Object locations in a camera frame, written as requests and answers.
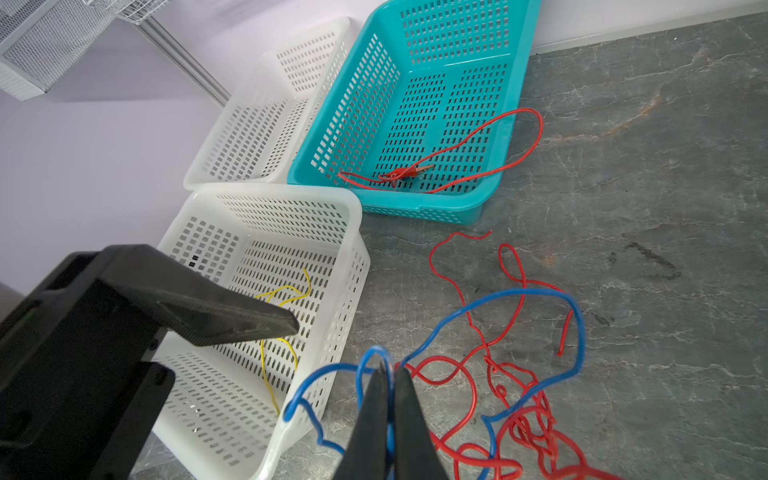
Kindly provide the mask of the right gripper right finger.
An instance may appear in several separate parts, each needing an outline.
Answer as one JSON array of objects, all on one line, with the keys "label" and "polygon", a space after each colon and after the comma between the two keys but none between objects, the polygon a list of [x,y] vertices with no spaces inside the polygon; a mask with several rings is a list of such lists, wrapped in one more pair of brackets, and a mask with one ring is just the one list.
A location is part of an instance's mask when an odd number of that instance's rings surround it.
[{"label": "right gripper right finger", "polygon": [[395,373],[394,475],[397,480],[448,480],[431,440],[413,381],[403,367]]}]

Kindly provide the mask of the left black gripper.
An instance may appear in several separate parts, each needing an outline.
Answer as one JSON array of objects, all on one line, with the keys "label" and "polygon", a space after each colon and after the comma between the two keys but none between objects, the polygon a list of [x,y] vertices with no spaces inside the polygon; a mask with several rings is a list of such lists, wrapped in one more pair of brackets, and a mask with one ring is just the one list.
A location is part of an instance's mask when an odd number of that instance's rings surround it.
[{"label": "left black gripper", "polygon": [[161,325],[198,347],[299,330],[149,245],[71,254],[1,325],[2,478],[128,478],[175,381]]}]

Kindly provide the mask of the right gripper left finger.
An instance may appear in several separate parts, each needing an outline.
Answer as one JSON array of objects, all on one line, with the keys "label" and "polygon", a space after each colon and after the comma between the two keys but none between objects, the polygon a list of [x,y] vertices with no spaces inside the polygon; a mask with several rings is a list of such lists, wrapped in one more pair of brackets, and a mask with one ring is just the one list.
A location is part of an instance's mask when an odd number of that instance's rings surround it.
[{"label": "right gripper left finger", "polygon": [[383,367],[371,376],[346,453],[332,479],[383,480],[388,473],[388,382]]}]

